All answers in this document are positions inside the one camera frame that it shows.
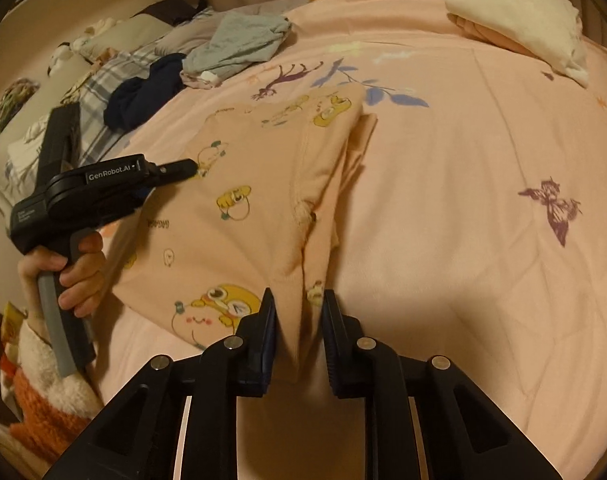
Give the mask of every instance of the human hand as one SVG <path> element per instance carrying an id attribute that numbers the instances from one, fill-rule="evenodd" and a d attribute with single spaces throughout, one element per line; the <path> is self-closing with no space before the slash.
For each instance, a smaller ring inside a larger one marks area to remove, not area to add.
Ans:
<path id="1" fill-rule="evenodd" d="M 106 264 L 106 257 L 102 249 L 103 238 L 99 233 L 93 232 L 80 241 L 78 250 L 82 255 L 75 264 L 67 268 L 67 258 L 45 247 L 36 247 L 26 254 L 19 262 L 18 273 L 29 315 L 43 318 L 36 279 L 44 270 L 62 270 L 59 281 L 67 288 L 59 296 L 59 306 L 63 310 L 74 310 L 77 317 L 92 314 L 99 306 L 105 282 L 102 269 Z"/>

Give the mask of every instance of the bed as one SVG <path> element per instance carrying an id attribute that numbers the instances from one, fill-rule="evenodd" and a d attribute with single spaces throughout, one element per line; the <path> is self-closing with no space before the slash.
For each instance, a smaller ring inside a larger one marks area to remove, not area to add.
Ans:
<path id="1" fill-rule="evenodd" d="M 590 23 L 591 4 L 579 1 Z M 279 102 L 343 81 L 372 89 L 379 124 L 339 204 L 341 246 L 329 277 L 345 312 L 400 354 L 451 357 L 565 480 L 599 472 L 607 449 L 607 50 L 587 42 L 584 90 L 541 60 L 464 37 L 443 0 L 322 0 L 288 18 L 295 38 L 273 60 L 219 89 L 182 92 L 110 155 L 167 162 L 230 104 Z M 596 39 L 607 44 L 607 23 L 598 22 Z M 286 82 L 290 67 L 301 76 Z M 556 200 L 576 207 L 563 236 L 546 211 Z M 128 255 L 136 220 L 104 232 L 110 275 Z M 377 304 L 392 306 L 387 316 Z M 152 356 L 196 353 L 112 294 L 94 321 L 93 377 L 105 401 Z M 242 478 L 359 477 L 359 404 L 334 401 L 320 386 L 322 351 L 305 375 L 274 383 L 259 402 L 240 401 Z M 250 436 L 257 428 L 261 442 Z"/>

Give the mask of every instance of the metal screw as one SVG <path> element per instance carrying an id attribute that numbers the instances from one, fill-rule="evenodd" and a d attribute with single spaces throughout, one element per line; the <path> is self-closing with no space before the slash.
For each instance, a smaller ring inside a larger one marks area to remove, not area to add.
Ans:
<path id="1" fill-rule="evenodd" d="M 163 370 L 170 365 L 170 358 L 167 355 L 157 355 L 150 360 L 150 366 L 155 370 Z"/>
<path id="2" fill-rule="evenodd" d="M 361 337 L 357 340 L 357 346 L 362 350 L 372 350 L 377 346 L 377 342 L 371 337 Z"/>
<path id="3" fill-rule="evenodd" d="M 435 355 L 432 358 L 432 366 L 439 370 L 447 370 L 450 368 L 450 359 L 443 357 L 442 355 Z"/>
<path id="4" fill-rule="evenodd" d="M 243 338 L 238 335 L 231 335 L 223 340 L 223 346 L 228 350 L 234 350 L 243 346 Z"/>

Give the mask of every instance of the wall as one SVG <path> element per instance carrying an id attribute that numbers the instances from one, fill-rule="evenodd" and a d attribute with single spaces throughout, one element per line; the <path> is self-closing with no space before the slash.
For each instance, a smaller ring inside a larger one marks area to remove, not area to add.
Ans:
<path id="1" fill-rule="evenodd" d="M 15 79 L 47 78 L 52 51 L 91 23 L 108 16 L 128 18 L 157 0 L 24 0 L 0 24 L 0 94 Z M 0 215 L 0 310 L 22 305 L 16 276 L 20 255 L 5 236 Z"/>

